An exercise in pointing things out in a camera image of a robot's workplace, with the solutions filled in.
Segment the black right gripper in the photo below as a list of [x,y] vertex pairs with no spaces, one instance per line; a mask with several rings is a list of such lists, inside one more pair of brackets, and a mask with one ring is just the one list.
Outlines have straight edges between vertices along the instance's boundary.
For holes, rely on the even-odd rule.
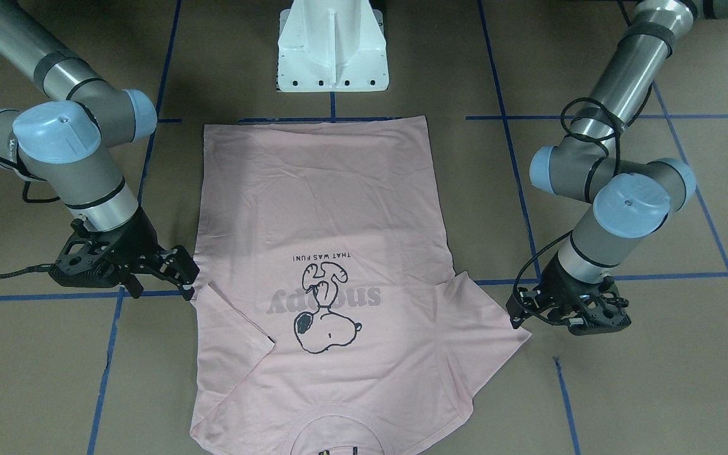
[[200,268],[183,245],[163,250],[153,225],[140,207],[122,226],[110,231],[71,222],[70,236],[48,274],[63,287],[112,288],[123,284],[133,299],[144,292],[136,274],[158,277],[179,290],[193,290]]

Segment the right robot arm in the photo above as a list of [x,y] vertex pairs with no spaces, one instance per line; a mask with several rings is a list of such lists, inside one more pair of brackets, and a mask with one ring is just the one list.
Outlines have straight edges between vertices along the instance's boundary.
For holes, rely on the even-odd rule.
[[0,54],[49,98],[24,111],[0,109],[0,167],[49,183],[73,218],[58,258],[26,272],[45,272],[63,287],[121,285],[134,298],[145,274],[191,299],[198,266],[184,246],[159,245],[110,153],[154,133],[147,95],[115,89],[15,1],[0,1]]

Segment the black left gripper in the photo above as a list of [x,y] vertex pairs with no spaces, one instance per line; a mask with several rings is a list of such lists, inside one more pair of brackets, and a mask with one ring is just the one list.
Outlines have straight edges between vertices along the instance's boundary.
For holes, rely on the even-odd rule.
[[629,300],[619,296],[610,276],[599,283],[570,276],[555,257],[544,268],[541,283],[529,291],[514,289],[506,311],[513,329],[535,317],[553,326],[564,326],[574,335],[616,333],[631,325]]

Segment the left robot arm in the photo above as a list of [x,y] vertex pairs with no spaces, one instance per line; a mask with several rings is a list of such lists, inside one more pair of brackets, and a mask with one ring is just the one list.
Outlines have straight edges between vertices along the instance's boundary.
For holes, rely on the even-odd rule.
[[697,177],[685,157],[636,163],[621,141],[650,98],[664,66],[699,29],[728,22],[728,1],[621,1],[625,24],[598,33],[609,58],[591,92],[557,116],[563,136],[530,157],[535,188],[583,202],[578,224],[534,252],[518,271],[507,310],[517,329],[535,318],[574,335],[629,327],[629,305],[614,274],[631,251],[696,198]]

